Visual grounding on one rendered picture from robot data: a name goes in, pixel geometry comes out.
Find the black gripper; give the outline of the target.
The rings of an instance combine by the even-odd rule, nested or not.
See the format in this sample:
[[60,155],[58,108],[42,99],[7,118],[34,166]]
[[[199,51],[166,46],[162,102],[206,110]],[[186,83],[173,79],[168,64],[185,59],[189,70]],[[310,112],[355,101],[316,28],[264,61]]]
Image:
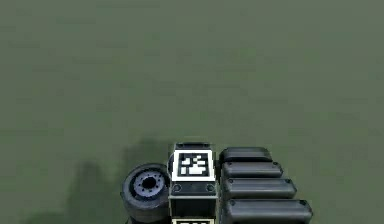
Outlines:
[[120,192],[128,214],[125,224],[170,224],[169,187],[164,164],[146,163],[131,170]]

